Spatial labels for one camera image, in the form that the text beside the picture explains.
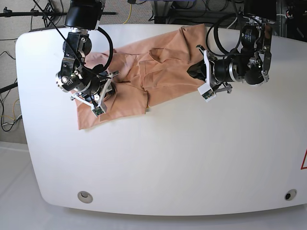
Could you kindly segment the grey robot base frame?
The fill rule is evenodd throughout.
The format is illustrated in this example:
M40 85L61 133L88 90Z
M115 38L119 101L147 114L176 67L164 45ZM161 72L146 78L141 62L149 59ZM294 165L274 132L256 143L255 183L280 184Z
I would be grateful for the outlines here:
M197 18L196 0L151 0L152 15L149 22L154 24L175 24Z

